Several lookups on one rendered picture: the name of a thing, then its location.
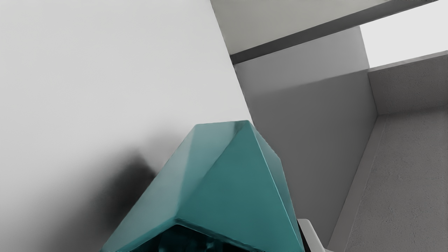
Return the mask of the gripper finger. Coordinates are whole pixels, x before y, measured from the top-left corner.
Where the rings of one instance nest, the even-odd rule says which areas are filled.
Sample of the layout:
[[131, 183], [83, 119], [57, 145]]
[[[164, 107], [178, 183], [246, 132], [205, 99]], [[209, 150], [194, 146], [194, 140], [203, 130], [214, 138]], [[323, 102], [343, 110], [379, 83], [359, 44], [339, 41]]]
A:
[[308, 219], [297, 219], [304, 252], [327, 252]]

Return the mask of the teal faceted mug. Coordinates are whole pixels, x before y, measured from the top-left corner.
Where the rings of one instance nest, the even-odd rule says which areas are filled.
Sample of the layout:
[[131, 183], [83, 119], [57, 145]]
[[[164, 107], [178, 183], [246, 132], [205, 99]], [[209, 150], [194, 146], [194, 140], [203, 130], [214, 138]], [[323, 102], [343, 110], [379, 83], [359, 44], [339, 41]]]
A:
[[280, 158], [249, 121], [197, 124], [100, 252], [305, 252]]

